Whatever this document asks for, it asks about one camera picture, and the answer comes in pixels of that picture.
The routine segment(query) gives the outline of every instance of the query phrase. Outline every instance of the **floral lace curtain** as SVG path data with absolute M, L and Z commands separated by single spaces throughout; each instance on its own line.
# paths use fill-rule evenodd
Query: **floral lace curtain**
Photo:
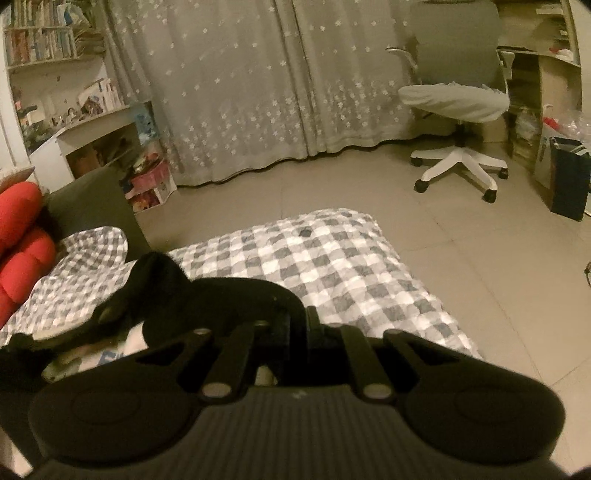
M 407 0 L 100 2 L 126 103 L 151 99 L 179 184 L 417 134 L 397 90 Z

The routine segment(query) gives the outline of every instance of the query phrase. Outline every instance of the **wall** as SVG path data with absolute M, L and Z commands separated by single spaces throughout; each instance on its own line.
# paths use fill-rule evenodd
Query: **wall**
M 104 75 L 99 57 L 89 61 L 73 61 L 54 65 L 29 67 L 11 75 L 12 86 L 22 92 L 22 105 L 37 105 L 42 117 L 65 115 L 70 107 L 78 108 L 78 94 Z
M 2 144 L 6 143 L 6 147 L 10 150 L 12 156 L 12 162 L 15 165 L 29 164 L 29 156 L 22 140 L 21 128 L 12 101 L 6 65 L 4 35 L 0 35 L 0 124 L 3 130 L 3 132 L 0 132 L 0 155 L 5 154 Z
M 0 118 L 0 170 L 3 168 L 10 168 L 13 165 L 12 152 L 8 146 L 8 140 L 6 138 L 6 133 L 4 132 L 2 119 Z
M 583 88 L 583 113 L 591 118 L 591 10 L 580 0 L 570 0 L 579 44 Z

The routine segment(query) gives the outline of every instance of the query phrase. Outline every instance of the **office chair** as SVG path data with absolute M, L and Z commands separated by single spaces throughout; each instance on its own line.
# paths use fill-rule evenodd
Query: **office chair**
M 510 73 L 514 54 L 502 53 L 503 65 L 497 53 L 501 20 L 496 6 L 488 0 L 419 2 L 411 7 L 411 27 L 417 40 L 416 62 L 406 50 L 387 49 L 402 53 L 418 80 L 418 85 L 398 91 L 401 101 L 428 115 L 458 121 L 454 146 L 411 154 L 415 166 L 421 166 L 423 159 L 440 160 L 417 180 L 414 189 L 423 193 L 431 179 L 462 163 L 486 186 L 483 199 L 493 203 L 497 185 L 482 166 L 499 168 L 498 176 L 507 179 L 507 163 L 468 148 L 465 123 L 496 120 L 509 108 L 505 71 Z

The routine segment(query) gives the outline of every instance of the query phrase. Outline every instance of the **chair armrest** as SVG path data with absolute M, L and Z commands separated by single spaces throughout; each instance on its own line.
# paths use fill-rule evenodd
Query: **chair armrest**
M 505 80 L 511 80 L 513 78 L 513 61 L 515 60 L 515 52 L 508 50 L 498 50 L 499 57 L 501 58 L 501 65 L 503 67 L 503 74 Z
M 404 56 L 407 59 L 408 64 L 410 65 L 411 69 L 413 70 L 414 76 L 418 78 L 418 65 L 417 65 L 417 62 L 414 60 L 413 55 L 409 51 L 404 50 L 403 48 L 395 48 L 395 47 L 388 47 L 388 48 L 386 48 L 386 51 L 389 51 L 392 53 L 401 53 L 402 56 Z
M 50 194 L 38 224 L 56 242 L 101 226 L 120 228 L 127 237 L 126 261 L 137 260 L 151 250 L 109 166 L 97 168 Z

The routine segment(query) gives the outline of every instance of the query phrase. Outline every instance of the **tile floor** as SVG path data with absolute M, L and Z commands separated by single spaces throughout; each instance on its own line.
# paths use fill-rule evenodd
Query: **tile floor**
M 171 249 L 324 207 L 370 213 L 489 361 L 558 392 L 567 421 L 555 460 L 567 471 L 591 465 L 591 289 L 583 275 L 591 218 L 577 223 L 550 213 L 514 163 L 492 205 L 457 171 L 413 192 L 425 167 L 409 164 L 411 150 L 445 142 L 286 161 L 224 184 L 182 188 L 138 220 L 153 247 Z M 506 157 L 504 145 L 483 148 Z

